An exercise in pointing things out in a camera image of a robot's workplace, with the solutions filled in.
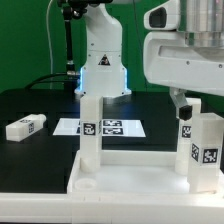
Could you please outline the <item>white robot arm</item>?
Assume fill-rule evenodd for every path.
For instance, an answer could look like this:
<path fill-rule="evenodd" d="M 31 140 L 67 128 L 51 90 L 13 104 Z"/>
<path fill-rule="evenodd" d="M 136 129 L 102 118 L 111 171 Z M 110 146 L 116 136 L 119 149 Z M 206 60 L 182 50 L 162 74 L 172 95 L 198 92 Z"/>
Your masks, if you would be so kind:
<path fill-rule="evenodd" d="M 69 72 L 74 71 L 70 22 L 86 20 L 87 60 L 78 94 L 112 101 L 130 93 L 121 62 L 122 27 L 105 6 L 137 1 L 57 0 L 66 26 Z M 147 11 L 143 23 L 149 31 L 143 44 L 144 75 L 169 88 L 178 118 L 192 117 L 188 91 L 224 96 L 224 0 L 167 0 Z"/>

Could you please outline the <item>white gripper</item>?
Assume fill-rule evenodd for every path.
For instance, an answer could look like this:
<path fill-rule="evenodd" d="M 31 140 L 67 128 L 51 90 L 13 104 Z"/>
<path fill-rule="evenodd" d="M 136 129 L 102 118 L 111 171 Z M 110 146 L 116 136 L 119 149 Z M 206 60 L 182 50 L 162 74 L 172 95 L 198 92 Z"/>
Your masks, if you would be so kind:
<path fill-rule="evenodd" d="M 176 115 L 192 117 L 185 90 L 224 96 L 224 0 L 167 0 L 144 15 L 144 75 L 171 87 Z"/>

